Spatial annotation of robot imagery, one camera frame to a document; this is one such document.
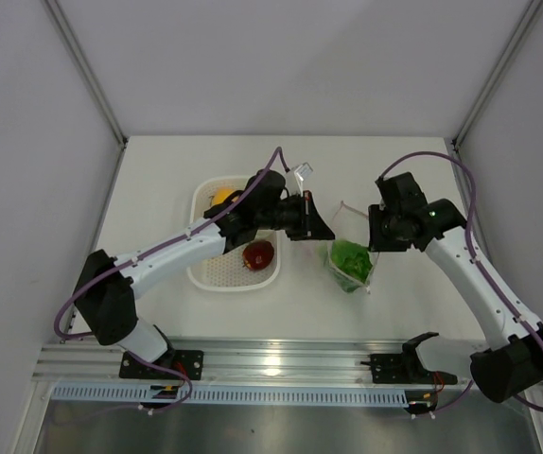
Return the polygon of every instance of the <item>white table surface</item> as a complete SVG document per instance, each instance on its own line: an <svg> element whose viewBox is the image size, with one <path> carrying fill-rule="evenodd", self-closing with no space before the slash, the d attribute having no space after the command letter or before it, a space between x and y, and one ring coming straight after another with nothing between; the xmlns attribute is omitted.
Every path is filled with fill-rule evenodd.
<svg viewBox="0 0 543 454"><path fill-rule="evenodd" d="M362 211L377 203L375 179L400 156L447 152L440 138L134 136L97 247L116 255L180 233L201 182L254 174L277 146L290 166L307 161L313 167L306 185L327 222L341 200ZM414 158L394 174L403 171L413 173L429 201L448 198L462 208L448 162ZM263 289L205 291L183 271L139 300L137 312L171 337L377 341L438 331L453 339L483 339L459 293L423 253L382 254L368 295L342 292L304 243L283 235L281 247L280 273ZM74 330L84 328L78 316Z"/></svg>

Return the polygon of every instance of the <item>black mount bracket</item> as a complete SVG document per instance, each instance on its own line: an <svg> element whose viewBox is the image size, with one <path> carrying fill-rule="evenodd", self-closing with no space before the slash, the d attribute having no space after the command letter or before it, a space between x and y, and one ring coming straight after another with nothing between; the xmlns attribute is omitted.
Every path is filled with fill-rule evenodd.
<svg viewBox="0 0 543 454"><path fill-rule="evenodd" d="M192 381L199 381L204 367L204 352L202 350L169 350L154 364L167 369L185 373ZM156 371L138 362L129 353L122 356L120 363L120 378L138 380L169 380L173 376L164 372Z"/></svg>
<svg viewBox="0 0 543 454"><path fill-rule="evenodd" d="M437 336L437 333L426 333L402 344L402 353L375 353L369 361L361 364L370 367L373 383L394 385L433 385L434 371L423 367L416 355L416 347L422 341ZM447 372L438 372L446 385L456 385L457 376Z"/></svg>

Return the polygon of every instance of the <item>plastic bag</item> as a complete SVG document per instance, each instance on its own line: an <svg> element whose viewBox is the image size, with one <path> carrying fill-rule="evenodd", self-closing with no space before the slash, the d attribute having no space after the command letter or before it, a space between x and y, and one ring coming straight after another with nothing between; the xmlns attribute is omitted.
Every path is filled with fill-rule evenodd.
<svg viewBox="0 0 543 454"><path fill-rule="evenodd" d="M378 254L369 253L366 246L368 216L341 201L330 227L337 239L322 247L324 266L343 291L352 293L365 288L370 292Z"/></svg>

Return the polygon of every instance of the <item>metal corner post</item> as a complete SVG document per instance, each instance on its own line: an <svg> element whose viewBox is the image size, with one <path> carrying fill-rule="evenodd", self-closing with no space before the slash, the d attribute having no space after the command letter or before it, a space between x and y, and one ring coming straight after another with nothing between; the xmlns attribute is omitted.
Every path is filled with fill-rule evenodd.
<svg viewBox="0 0 543 454"><path fill-rule="evenodd" d="M516 57L517 52L523 46L526 38L534 28L534 24L540 17L542 11L543 0L530 0L526 6L526 9L520 16L513 33L509 37L507 44L503 47L502 52L499 55L499 59L484 82L482 89L473 103L473 106L471 106L471 109L467 113L462 126L457 132L456 138L453 142L454 149L456 151L459 151L467 134L469 131L471 131L471 128L475 124L476 120L480 117L480 114L488 104L488 101L496 92L505 74L507 73L507 70L511 66L511 63Z"/></svg>
<svg viewBox="0 0 543 454"><path fill-rule="evenodd" d="M44 6L44 9L48 13L53 26L57 29L60 34L60 38L65 45L65 48L70 55L70 58L74 62L77 70L79 71L80 76L84 81L84 85L88 90L91 98L95 102L97 109L105 119L106 123L110 127L112 135L118 142L121 147L127 142L125 134L120 128L120 124L116 119L112 108L110 107L110 102L105 96L101 84L97 80L91 65L89 64L82 47L80 46L79 40L76 36L76 33L70 26L70 23L67 20L63 9L58 0L41 0L41 3Z"/></svg>

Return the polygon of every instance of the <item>robotic arm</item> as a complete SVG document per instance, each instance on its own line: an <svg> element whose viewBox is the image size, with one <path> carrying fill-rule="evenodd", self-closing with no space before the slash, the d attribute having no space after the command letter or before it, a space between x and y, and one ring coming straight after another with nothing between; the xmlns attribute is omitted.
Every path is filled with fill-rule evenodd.
<svg viewBox="0 0 543 454"><path fill-rule="evenodd" d="M370 250L404 252L413 246L426 253L459 290L487 342L472 344L423 334L403 346L412 373L448 371L472 377L494 402L543 380L543 351L524 326L532 326L543 341L543 323L511 291L475 239L465 240L465 219L456 206L448 200L428 203L411 173L380 178L377 186L382 203L369 207ZM517 317L496 288L517 306Z"/></svg>
<svg viewBox="0 0 543 454"><path fill-rule="evenodd" d="M172 345L135 310L135 300L150 288L191 264L252 241L259 229L284 230L293 241L334 239L311 193L303 189L311 167L297 166L287 178L269 171L280 152L276 150L244 191L211 207L183 234L144 252L110 257L100 250L89 255L79 290L60 314L74 302L100 344L118 344L149 363L164 361L172 358ZM429 371L446 371L472 377L484 395L502 402L543 380L543 323L482 254L456 206L448 200L428 202L410 173L381 177L377 186L382 202L369 207L369 249L394 253L413 246L426 253L459 290L486 337L486 342L474 344L425 333L407 341L403 359L413 382ZM288 196L282 199L284 190ZM235 196L239 200L231 202Z"/></svg>
<svg viewBox="0 0 543 454"><path fill-rule="evenodd" d="M160 241L144 249L146 253L139 250L118 257L109 257L103 250L91 253L77 288L131 263L100 280L75 301L97 341L101 345L117 344L153 362L172 351L172 346L156 326L137 317L135 300L160 281L194 263L229 253L254 240L261 229L284 230L293 241L334 239L316 210L311 192L303 190L303 180L309 173L309 165L297 166L288 173L287 181L277 172L261 170L247 182L244 191L231 194L189 225L184 237L179 234ZM289 194L281 199L285 188ZM231 202L243 193L239 204Z"/></svg>

